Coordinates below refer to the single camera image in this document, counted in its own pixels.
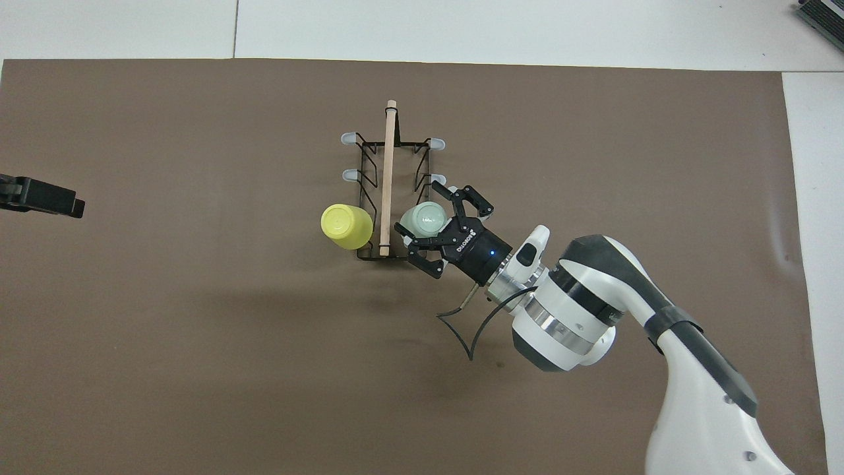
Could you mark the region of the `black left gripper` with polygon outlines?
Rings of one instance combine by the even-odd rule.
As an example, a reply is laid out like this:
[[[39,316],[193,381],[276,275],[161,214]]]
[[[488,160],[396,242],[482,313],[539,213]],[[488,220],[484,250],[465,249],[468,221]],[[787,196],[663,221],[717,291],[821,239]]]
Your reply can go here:
[[[21,207],[19,197],[23,193]],[[15,212],[28,210],[46,214],[60,214],[72,218],[82,218],[86,202],[76,199],[76,192],[31,177],[1,175],[1,208]]]

